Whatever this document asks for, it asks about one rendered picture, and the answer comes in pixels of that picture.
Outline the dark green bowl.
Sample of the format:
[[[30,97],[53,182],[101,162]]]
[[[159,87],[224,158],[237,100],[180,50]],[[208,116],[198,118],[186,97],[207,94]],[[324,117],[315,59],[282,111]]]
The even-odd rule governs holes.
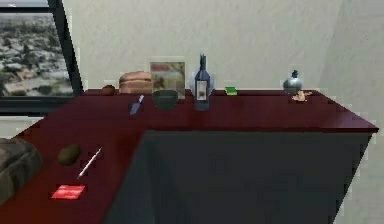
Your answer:
[[[178,93],[175,90],[159,90],[152,94],[152,101],[158,110],[171,110],[178,101]]]

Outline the brown bread loaf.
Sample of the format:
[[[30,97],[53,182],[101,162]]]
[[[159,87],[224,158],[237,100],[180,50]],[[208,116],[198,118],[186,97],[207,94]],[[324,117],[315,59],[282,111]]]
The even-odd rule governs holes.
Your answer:
[[[149,94],[152,92],[151,74],[144,71],[128,72],[119,79],[119,92]]]

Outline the brown potato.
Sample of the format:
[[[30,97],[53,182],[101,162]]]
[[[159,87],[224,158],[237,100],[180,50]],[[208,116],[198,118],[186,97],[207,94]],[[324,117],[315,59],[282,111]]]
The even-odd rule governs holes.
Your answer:
[[[57,162],[62,166],[71,166],[76,163],[81,154],[81,148],[77,144],[68,145],[60,150]]]

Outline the dark blue wine bottle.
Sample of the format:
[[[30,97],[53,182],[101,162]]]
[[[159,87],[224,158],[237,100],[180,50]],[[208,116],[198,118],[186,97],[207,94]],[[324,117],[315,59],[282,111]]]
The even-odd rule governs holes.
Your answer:
[[[210,107],[210,93],[212,78],[206,69],[206,55],[200,55],[200,67],[194,76],[194,108],[197,111],[207,111]]]

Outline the dark red counter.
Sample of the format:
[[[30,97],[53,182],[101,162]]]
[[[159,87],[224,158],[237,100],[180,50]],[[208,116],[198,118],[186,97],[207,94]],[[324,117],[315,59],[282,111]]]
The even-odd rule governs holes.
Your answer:
[[[0,224],[333,224],[376,127],[320,93],[223,92],[198,112],[90,90],[23,132],[41,170]],[[57,162],[77,144],[75,164]],[[102,147],[84,176],[78,174]],[[77,200],[52,199],[83,185]]]

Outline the silver round kettle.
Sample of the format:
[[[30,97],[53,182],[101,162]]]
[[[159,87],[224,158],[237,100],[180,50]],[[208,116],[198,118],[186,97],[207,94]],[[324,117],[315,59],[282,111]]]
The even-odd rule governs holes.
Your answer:
[[[291,76],[284,81],[283,88],[287,94],[297,95],[302,90],[302,81],[298,75],[298,71],[294,70]]]

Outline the pale tan small object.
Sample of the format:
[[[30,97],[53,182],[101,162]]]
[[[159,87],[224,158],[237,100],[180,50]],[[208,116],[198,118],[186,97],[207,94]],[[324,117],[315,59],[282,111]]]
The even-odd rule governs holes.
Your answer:
[[[310,95],[311,95],[311,92],[299,91],[296,95],[292,97],[292,99],[298,102],[305,102],[306,97]]]

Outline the silver knife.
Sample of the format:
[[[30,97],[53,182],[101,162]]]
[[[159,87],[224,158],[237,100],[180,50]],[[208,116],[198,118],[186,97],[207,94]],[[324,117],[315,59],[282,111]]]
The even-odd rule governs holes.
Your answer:
[[[88,170],[89,166],[96,160],[97,156],[100,154],[100,152],[102,151],[102,147],[100,147],[93,155],[92,157],[88,160],[88,162],[86,163],[86,165],[82,168],[82,170],[80,171],[80,173],[78,174],[77,176],[77,179],[81,178],[82,176],[84,176],[85,172]]]

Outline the red card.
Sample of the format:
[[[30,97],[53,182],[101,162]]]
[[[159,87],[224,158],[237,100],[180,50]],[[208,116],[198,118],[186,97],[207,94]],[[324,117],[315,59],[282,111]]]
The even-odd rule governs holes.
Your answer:
[[[52,199],[77,200],[85,187],[83,185],[60,185],[52,194]]]

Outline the black framed window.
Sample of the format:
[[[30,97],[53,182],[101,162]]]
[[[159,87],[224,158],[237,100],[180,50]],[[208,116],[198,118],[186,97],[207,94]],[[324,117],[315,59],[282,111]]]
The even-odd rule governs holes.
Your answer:
[[[63,0],[0,0],[0,115],[44,116],[82,93]]]

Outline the grey brown lumpy object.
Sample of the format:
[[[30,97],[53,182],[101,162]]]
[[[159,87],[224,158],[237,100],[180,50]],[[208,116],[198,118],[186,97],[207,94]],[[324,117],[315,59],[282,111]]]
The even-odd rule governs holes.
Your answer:
[[[37,148],[21,138],[0,138],[0,206],[41,168]]]

